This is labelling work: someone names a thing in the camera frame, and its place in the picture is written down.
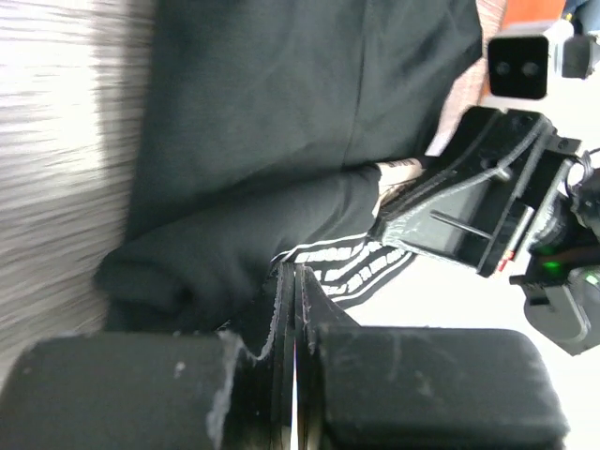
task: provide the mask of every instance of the black cloth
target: black cloth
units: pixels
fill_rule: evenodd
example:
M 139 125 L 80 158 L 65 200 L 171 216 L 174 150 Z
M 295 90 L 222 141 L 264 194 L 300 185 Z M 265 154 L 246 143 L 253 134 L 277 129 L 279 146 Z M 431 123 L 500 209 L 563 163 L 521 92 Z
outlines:
M 371 295 L 408 260 L 366 239 L 366 166 L 424 154 L 481 46 L 475 0 L 159 0 L 107 328 L 212 329 L 311 243 L 352 249 L 316 258 L 330 293 Z

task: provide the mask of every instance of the wood grain surface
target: wood grain surface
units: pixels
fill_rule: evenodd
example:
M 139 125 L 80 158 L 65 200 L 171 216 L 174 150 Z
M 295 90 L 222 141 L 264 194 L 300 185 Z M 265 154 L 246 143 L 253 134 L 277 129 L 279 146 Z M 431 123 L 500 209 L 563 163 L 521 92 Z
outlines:
M 479 4 L 494 32 L 503 0 Z M 91 276 L 125 217 L 153 6 L 0 0 L 0 384 L 24 346 L 99 327 Z M 457 82 L 445 127 L 482 76 Z

